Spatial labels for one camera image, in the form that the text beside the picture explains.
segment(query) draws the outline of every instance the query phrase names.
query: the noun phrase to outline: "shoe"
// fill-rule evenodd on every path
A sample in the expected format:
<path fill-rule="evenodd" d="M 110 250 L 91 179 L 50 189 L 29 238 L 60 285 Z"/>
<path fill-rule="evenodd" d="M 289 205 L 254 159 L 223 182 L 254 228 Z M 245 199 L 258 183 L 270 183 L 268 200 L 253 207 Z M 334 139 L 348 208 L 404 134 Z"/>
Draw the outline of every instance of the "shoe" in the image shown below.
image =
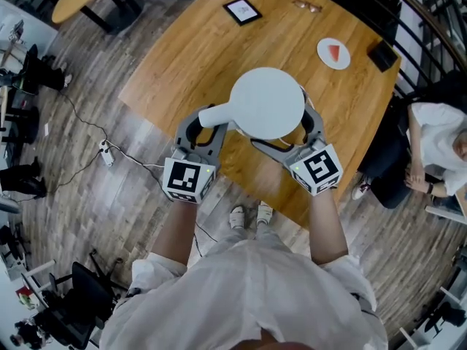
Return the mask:
<path fill-rule="evenodd" d="M 245 228 L 245 212 L 243 206 L 237 206 L 231 211 L 228 222 L 231 224 L 232 229 Z"/>
<path fill-rule="evenodd" d="M 72 79 L 73 79 L 73 75 L 71 75 L 71 74 L 68 74 L 65 77 L 65 87 L 68 87 L 68 85 L 72 82 Z"/>
<path fill-rule="evenodd" d="M 261 201 L 260 205 L 258 206 L 258 216 L 256 218 L 256 225 L 260 222 L 265 223 L 266 225 L 269 224 L 272 218 L 272 207 L 268 205 L 266 202 Z"/>
<path fill-rule="evenodd" d="M 362 198 L 365 193 L 367 193 L 371 188 L 371 179 L 366 175 L 363 175 L 357 185 L 354 186 L 352 190 L 352 199 L 358 200 Z"/>
<path fill-rule="evenodd" d="M 37 178 L 38 176 L 41 175 L 41 165 L 39 163 L 39 160 L 37 159 L 37 156 L 34 157 L 34 162 L 32 163 L 32 169 L 34 171 L 33 177 Z"/>

